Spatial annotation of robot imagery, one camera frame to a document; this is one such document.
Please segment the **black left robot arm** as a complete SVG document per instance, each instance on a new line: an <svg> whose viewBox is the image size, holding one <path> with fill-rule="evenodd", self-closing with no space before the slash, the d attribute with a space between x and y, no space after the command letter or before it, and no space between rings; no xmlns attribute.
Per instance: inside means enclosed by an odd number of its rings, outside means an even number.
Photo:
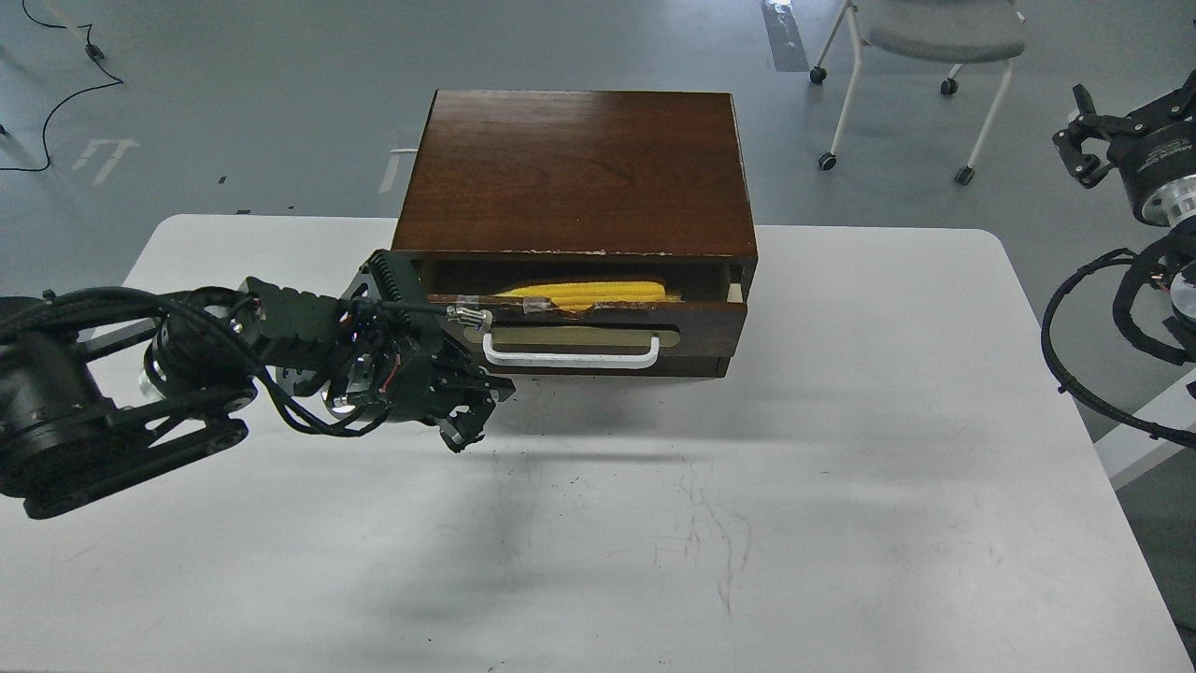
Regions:
<svg viewBox="0 0 1196 673"><path fill-rule="evenodd" d="M266 400L309 438L435 427L483 438L509 379L474 365L433 307L368 285L341 298L248 279L239 289L94 287L4 296L4 495L61 516L234 447Z"/></svg>

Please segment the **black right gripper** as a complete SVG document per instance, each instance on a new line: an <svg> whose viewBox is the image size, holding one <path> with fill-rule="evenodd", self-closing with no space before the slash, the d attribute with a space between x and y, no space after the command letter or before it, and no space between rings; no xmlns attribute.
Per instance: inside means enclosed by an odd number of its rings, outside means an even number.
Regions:
<svg viewBox="0 0 1196 673"><path fill-rule="evenodd" d="M1096 111L1092 94L1082 84L1074 85L1072 93L1078 114L1052 136L1070 178L1090 189L1116 169L1131 203L1133 218L1145 225L1166 226L1163 204L1154 201L1161 200L1157 192L1166 184L1192 176L1192 111L1173 114L1174 103L1163 103L1139 108L1127 116L1103 115ZM1136 126L1145 127L1139 136ZM1107 143L1106 159L1084 151L1090 140Z"/></svg>

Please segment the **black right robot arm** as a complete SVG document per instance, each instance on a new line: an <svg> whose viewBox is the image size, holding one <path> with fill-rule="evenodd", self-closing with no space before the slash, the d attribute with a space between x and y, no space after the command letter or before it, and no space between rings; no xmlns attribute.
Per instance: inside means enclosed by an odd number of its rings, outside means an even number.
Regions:
<svg viewBox="0 0 1196 673"><path fill-rule="evenodd" d="M1064 296L1085 279L1103 269L1122 265L1111 314L1115 328L1129 345L1168 365L1191 365L1192 353L1192 255L1195 255L1195 123L1192 123L1192 77L1179 88L1145 103L1123 116L1096 111L1090 90L1075 85L1078 114L1052 143L1068 175L1090 189L1117 170L1131 215L1140 224L1161 227L1165 234L1143 247L1115 249L1070 274L1052 293L1041 325L1044 362L1058 381L1058 393L1070 394L1085 408L1102 416L1167 440L1185 449L1195 447L1192 432L1145 421L1103 400L1068 371L1052 344L1052 322ZM1171 314L1163 328L1174 344L1158 339L1133 318L1133 307L1142 290L1151 287L1167 294Z"/></svg>

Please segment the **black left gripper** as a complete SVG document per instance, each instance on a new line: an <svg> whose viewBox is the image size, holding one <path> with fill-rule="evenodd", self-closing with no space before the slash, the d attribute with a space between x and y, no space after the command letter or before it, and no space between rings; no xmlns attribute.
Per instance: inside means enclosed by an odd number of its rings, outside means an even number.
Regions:
<svg viewBox="0 0 1196 673"><path fill-rule="evenodd" d="M347 354L323 387L335 426L421 422L435 426L448 451L460 454L484 436L498 402L515 392L512 379L476 365L439 324L342 322L336 335Z"/></svg>

